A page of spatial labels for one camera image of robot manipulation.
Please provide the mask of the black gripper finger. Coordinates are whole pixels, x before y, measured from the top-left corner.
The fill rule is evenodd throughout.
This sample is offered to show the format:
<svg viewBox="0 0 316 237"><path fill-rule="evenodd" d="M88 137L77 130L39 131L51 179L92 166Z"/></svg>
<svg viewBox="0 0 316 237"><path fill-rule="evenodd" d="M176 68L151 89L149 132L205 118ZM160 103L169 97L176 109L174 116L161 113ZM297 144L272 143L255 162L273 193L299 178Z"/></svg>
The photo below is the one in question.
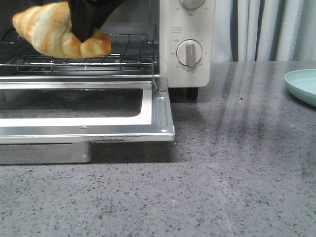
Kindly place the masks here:
<svg viewBox="0 0 316 237"><path fill-rule="evenodd" d="M122 0L70 0L68 1L72 33L85 42L94 29L100 29Z"/></svg>

